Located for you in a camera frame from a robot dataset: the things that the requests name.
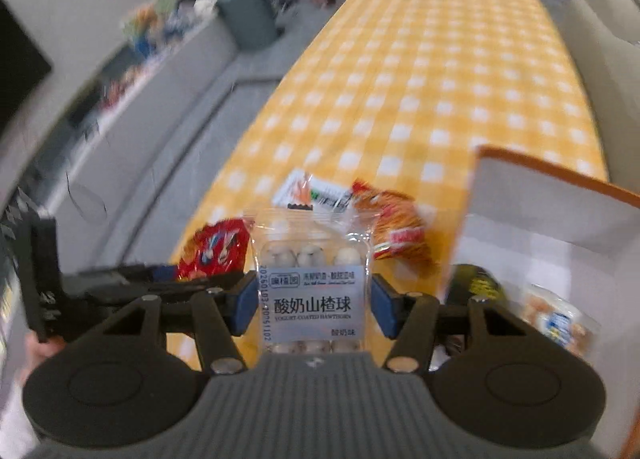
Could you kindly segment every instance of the table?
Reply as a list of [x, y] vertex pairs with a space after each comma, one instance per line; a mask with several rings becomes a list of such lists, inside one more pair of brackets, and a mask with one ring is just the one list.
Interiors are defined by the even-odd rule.
[[[347, 0], [242, 136], [183, 240], [270, 204], [294, 168], [346, 187], [358, 177], [416, 198], [440, 262], [374, 270], [399, 291], [437, 294], [483, 144], [607, 177], [584, 90], [541, 2]], [[169, 348], [193, 364], [184, 338]], [[381, 360], [389, 344], [375, 324], [368, 338]], [[255, 328], [239, 346], [252, 362]]]

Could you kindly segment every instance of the orange snack bag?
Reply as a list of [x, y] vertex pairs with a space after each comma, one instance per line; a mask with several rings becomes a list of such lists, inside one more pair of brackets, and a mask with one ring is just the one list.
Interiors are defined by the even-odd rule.
[[356, 210], [380, 211], [373, 229], [374, 258], [431, 261], [426, 225], [415, 209], [414, 198], [395, 190], [379, 190], [360, 180], [353, 182], [351, 192]]

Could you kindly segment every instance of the white label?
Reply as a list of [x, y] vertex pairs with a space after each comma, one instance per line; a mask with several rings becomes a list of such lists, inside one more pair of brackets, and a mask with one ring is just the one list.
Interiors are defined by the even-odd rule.
[[364, 338], [361, 265], [261, 267], [258, 274], [264, 343]]

